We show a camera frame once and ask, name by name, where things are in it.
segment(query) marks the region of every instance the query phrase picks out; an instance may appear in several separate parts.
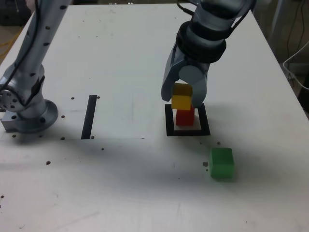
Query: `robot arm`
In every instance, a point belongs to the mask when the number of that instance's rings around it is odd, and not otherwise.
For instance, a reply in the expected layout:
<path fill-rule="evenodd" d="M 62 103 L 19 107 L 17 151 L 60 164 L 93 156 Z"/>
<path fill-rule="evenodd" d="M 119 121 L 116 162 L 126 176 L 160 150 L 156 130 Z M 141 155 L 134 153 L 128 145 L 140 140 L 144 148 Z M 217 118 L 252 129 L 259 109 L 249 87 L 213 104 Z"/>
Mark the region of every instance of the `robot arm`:
<path fill-rule="evenodd" d="M 71 0 L 35 1 L 33 15 L 16 61 L 0 79 L 0 106 L 6 109 L 2 124 L 7 132 L 34 133 L 51 126 L 58 117 L 56 105 L 42 95 L 42 61 Z"/>
<path fill-rule="evenodd" d="M 7 132 L 33 133 L 51 126 L 58 117 L 56 105 L 42 95 L 42 61 L 71 0 L 35 0 L 36 11 L 16 61 L 0 79 L 0 106 L 6 109 L 2 124 Z M 201 0 L 191 21 L 181 25 L 167 61 L 162 99 L 169 101 L 179 79 L 192 86 L 192 105 L 206 97 L 207 72 L 225 51 L 232 33 L 255 0 Z"/>
<path fill-rule="evenodd" d="M 199 107 L 207 92 L 207 72 L 226 49 L 225 39 L 254 6 L 255 0 L 202 0 L 191 21 L 181 25 L 168 58 L 161 97 L 169 101 L 179 79 L 192 86 L 192 105 Z M 236 18 L 241 19 L 232 27 Z"/>

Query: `cube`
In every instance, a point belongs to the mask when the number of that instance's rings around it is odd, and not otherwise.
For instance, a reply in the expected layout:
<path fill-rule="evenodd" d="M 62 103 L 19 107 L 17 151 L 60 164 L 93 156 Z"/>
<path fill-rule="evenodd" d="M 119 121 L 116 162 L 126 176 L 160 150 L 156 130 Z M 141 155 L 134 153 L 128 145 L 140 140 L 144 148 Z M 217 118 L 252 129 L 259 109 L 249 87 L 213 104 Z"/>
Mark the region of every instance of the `cube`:
<path fill-rule="evenodd" d="M 192 86 L 189 84 L 175 83 L 172 95 L 172 109 L 191 109 Z"/>
<path fill-rule="evenodd" d="M 193 126 L 194 124 L 194 108 L 190 110 L 177 110 L 176 125 L 177 126 Z"/>
<path fill-rule="evenodd" d="M 234 159 L 232 149 L 211 149 L 209 166 L 212 178 L 232 178 L 234 173 Z"/>

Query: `green block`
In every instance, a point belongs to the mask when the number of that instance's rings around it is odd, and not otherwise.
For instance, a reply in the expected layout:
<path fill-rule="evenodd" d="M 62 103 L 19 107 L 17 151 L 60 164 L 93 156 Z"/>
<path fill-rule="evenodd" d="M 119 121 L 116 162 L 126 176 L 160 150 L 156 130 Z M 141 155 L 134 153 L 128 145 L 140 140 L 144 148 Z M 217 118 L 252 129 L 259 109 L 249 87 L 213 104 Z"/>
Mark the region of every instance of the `green block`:
<path fill-rule="evenodd" d="M 234 159 L 232 149 L 211 149 L 209 169 L 212 178 L 232 178 L 234 173 Z"/>

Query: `table surface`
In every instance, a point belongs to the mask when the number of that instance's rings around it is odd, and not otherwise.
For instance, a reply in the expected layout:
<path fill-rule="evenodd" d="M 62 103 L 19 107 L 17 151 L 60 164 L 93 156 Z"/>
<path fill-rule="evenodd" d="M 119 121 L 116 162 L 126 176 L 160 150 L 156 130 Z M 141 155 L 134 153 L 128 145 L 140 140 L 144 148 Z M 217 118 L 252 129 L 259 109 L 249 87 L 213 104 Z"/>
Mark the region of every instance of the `table surface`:
<path fill-rule="evenodd" d="M 309 123 L 252 14 L 210 67 L 211 136 L 166 137 L 163 73 L 189 19 L 175 4 L 68 8 L 43 62 L 58 120 L 0 128 L 0 231 L 309 230 Z M 81 140 L 89 95 L 95 138 Z M 218 146 L 233 149 L 230 181 L 203 166 Z"/>

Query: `wire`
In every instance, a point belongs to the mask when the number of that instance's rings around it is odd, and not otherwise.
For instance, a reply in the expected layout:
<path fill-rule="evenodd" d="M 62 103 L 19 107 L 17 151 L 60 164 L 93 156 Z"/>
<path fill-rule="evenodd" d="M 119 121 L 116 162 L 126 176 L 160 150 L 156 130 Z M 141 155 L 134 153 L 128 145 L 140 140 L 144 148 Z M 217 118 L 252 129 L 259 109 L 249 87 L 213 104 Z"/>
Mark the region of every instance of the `wire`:
<path fill-rule="evenodd" d="M 299 84 L 302 88 L 304 88 L 304 89 L 306 89 L 306 90 L 309 90 L 309 88 L 303 86 L 303 85 L 299 82 L 299 80 L 296 78 L 295 74 L 292 73 L 290 70 L 288 70 L 287 67 L 285 67 L 285 63 L 288 62 L 289 60 L 291 60 L 291 59 L 292 59 L 294 56 L 296 56 L 298 53 L 300 53 L 308 44 L 309 44 L 309 41 L 308 41 L 299 51 L 297 51 L 294 55 L 292 55 L 290 58 L 288 58 L 288 59 L 287 59 L 285 62 L 283 62 L 283 64 L 282 64 L 283 67 L 284 67 L 284 69 L 292 76 L 292 78 L 295 79 L 295 80 L 298 82 L 298 84 Z"/>
<path fill-rule="evenodd" d="M 301 36 L 300 36 L 300 40 L 299 40 L 299 43 L 297 45 L 297 49 L 296 49 L 296 52 L 299 50 L 299 47 L 301 45 L 301 42 L 303 40 L 303 37 L 304 37 L 304 33 L 305 33 L 305 21 L 304 21 L 304 14 L 303 14 L 303 8 L 304 8 L 304 5 L 305 5 L 305 0 L 303 0 L 303 4 L 301 5 L 301 9 L 300 9 L 300 13 L 301 13 L 301 20 L 302 20 L 302 33 L 301 33 Z M 293 59 L 290 60 L 290 62 L 288 63 L 288 68 L 290 68 L 290 63 L 293 61 Z"/>
<path fill-rule="evenodd" d="M 191 1 L 189 1 L 189 0 L 183 0 L 182 2 L 191 3 L 191 4 L 195 5 L 195 6 L 197 6 L 197 4 L 196 4 L 196 3 L 191 2 Z M 194 12 L 193 12 L 193 11 L 191 11 L 191 10 L 189 10 L 189 9 L 187 9 L 187 8 L 182 7 L 182 6 L 180 5 L 180 1 L 179 1 L 179 0 L 177 1 L 177 3 L 176 3 L 176 4 L 177 4 L 177 6 L 178 6 L 180 9 L 182 9 L 182 11 L 183 11 L 183 12 L 185 12 L 185 13 L 187 13 L 187 14 L 191 15 L 191 16 L 193 16 L 193 15 L 194 15 Z"/>
<path fill-rule="evenodd" d="M 300 7 L 300 4 L 301 4 L 301 1 L 298 3 L 297 5 L 297 8 L 296 8 L 296 11 L 295 11 L 295 16 L 294 16 L 294 19 L 293 19 L 293 23 L 292 23 L 292 26 L 291 26 L 291 30 L 289 32 L 289 35 L 288 35 L 288 40 L 286 42 L 286 50 L 287 50 L 287 53 L 288 53 L 288 58 L 290 57 L 290 49 L 289 49 L 289 43 L 290 43 L 290 38 L 291 38 L 291 35 L 292 35 L 292 31 L 294 29 L 294 25 L 295 25 L 295 22 L 296 22 L 296 18 L 297 18 L 297 12 L 298 12 L 298 9 Z M 292 83 L 293 83 L 293 87 L 294 87 L 294 82 L 293 82 L 293 78 L 291 78 L 291 75 L 289 73 L 288 75 L 288 81 L 291 81 L 292 80 Z"/>
<path fill-rule="evenodd" d="M 36 39 L 37 33 L 38 33 L 39 21 L 41 19 L 41 12 L 40 12 L 40 9 L 39 9 L 38 0 L 35 0 L 35 10 L 36 10 L 36 22 L 35 22 L 35 29 L 34 29 L 34 33 L 33 33 L 33 37 L 32 37 L 32 40 L 30 42 L 30 45 L 29 45 L 28 49 L 26 50 L 25 54 L 20 59 L 20 61 L 16 64 L 16 66 L 15 66 L 14 70 L 12 71 L 10 77 L 6 80 L 6 82 L 3 84 L 3 86 L 0 87 L 0 92 L 2 90 L 6 89 L 6 87 L 9 84 L 9 82 L 12 80 L 12 78 L 14 77 L 14 75 L 17 72 L 18 68 L 20 67 L 20 65 L 25 60 L 25 58 L 27 57 L 27 55 L 29 54 L 30 50 L 33 47 L 33 44 L 35 42 L 35 39 Z M 19 101 L 20 101 L 22 106 L 26 106 L 29 103 L 29 100 L 31 100 L 31 99 L 32 99 L 32 97 L 30 96 L 29 99 L 27 100 L 26 104 L 23 104 L 23 102 L 20 99 L 19 99 Z"/>
<path fill-rule="evenodd" d="M 235 23 L 235 25 L 231 28 L 231 34 L 232 32 L 236 29 L 236 27 L 242 22 L 242 20 L 247 16 L 247 14 L 249 13 L 250 10 L 253 10 L 253 8 L 255 7 L 256 4 L 256 0 L 253 0 L 249 10 Z"/>

